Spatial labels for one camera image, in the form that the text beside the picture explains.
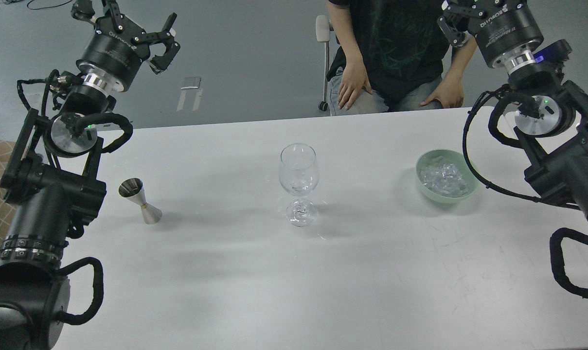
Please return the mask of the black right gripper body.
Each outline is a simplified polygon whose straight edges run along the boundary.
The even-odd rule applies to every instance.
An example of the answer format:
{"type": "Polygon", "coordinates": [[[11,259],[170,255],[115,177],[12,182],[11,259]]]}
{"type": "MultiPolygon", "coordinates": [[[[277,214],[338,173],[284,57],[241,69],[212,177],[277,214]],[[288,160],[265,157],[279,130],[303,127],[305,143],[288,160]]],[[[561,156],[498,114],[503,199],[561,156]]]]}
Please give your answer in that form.
{"type": "Polygon", "coordinates": [[[489,68],[502,67],[502,56],[516,50],[535,50],[544,40],[525,0],[475,0],[468,31],[476,39],[489,68]]]}

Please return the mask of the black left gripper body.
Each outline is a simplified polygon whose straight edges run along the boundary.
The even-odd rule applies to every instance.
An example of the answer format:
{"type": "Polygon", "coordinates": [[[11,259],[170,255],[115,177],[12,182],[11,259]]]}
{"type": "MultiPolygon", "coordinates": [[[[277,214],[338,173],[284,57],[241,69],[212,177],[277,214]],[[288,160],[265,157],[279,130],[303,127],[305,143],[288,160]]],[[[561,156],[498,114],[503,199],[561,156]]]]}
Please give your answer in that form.
{"type": "Polygon", "coordinates": [[[141,64],[149,58],[148,45],[134,42],[143,32],[144,29],[125,14],[118,24],[113,23],[112,17],[99,17],[76,66],[83,73],[88,67],[98,67],[116,78],[116,91],[127,91],[141,64]]]}

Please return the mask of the person's left hand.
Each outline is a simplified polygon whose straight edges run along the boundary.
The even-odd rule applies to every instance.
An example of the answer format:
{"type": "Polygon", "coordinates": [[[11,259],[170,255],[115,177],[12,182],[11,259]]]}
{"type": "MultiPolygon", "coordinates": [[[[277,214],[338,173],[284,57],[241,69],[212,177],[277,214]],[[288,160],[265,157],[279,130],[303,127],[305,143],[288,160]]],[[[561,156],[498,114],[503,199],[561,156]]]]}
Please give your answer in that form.
{"type": "Polygon", "coordinates": [[[420,106],[427,106],[433,101],[441,104],[442,108],[461,108],[463,106],[463,84],[462,77],[443,78],[441,83],[432,93],[420,103],[420,106]]]}

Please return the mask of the person's right hand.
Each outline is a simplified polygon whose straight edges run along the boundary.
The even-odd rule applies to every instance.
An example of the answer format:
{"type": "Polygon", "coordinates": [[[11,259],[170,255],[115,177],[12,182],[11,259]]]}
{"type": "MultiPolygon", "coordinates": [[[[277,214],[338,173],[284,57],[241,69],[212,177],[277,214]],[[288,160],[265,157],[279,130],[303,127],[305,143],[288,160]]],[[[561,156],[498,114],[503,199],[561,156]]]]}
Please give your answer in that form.
{"type": "Polygon", "coordinates": [[[373,95],[363,58],[349,58],[339,85],[338,107],[346,110],[352,108],[363,91],[373,95]]]}

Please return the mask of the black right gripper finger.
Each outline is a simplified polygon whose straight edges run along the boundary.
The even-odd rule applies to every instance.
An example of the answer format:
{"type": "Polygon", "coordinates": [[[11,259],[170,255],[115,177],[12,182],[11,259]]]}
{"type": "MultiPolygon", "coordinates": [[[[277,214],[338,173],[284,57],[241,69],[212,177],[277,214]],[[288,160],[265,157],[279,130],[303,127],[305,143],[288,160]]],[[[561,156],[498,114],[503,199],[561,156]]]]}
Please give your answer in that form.
{"type": "Polygon", "coordinates": [[[452,47],[478,46],[474,25],[479,21],[476,0],[445,0],[437,24],[452,47]]]}

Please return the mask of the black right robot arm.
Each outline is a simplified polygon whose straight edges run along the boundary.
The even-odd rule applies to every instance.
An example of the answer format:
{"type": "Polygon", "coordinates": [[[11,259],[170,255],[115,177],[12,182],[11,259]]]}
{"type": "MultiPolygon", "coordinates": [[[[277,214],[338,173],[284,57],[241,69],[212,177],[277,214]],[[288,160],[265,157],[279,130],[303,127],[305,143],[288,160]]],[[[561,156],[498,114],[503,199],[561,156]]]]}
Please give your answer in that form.
{"type": "MultiPolygon", "coordinates": [[[[541,49],[543,35],[525,0],[446,0],[437,23],[452,46],[474,41],[488,67],[503,67],[508,74],[506,84],[481,93],[468,112],[462,149],[471,173],[496,192],[580,210],[588,222],[588,95],[576,83],[564,80],[564,64],[572,51],[568,42],[561,39],[541,49]],[[498,102],[490,113],[489,133],[501,144],[525,152],[530,162],[525,181],[536,197],[490,182],[469,159],[471,123],[490,98],[498,102]]],[[[556,283],[588,298],[588,288],[572,284],[565,272],[563,239],[588,246],[588,235],[559,228],[549,243],[556,283]]]]}

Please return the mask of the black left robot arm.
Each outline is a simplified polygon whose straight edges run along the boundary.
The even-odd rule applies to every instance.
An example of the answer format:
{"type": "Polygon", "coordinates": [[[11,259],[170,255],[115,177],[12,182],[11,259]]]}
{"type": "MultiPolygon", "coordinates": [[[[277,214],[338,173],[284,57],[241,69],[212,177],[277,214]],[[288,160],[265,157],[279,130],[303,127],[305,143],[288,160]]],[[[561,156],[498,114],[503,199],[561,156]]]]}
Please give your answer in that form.
{"type": "Polygon", "coordinates": [[[162,73],[180,50],[175,13],[148,33],[115,0],[101,4],[96,17],[90,0],[73,3],[72,17],[93,27],[77,74],[18,80],[28,113],[0,178],[5,202],[17,207],[0,244],[0,350],[50,350],[64,325],[85,324],[99,311],[101,262],[85,257],[63,266],[63,251],[100,212],[107,193],[97,179],[101,155],[132,136],[129,119],[113,111],[113,93],[127,91],[144,62],[162,73]]]}

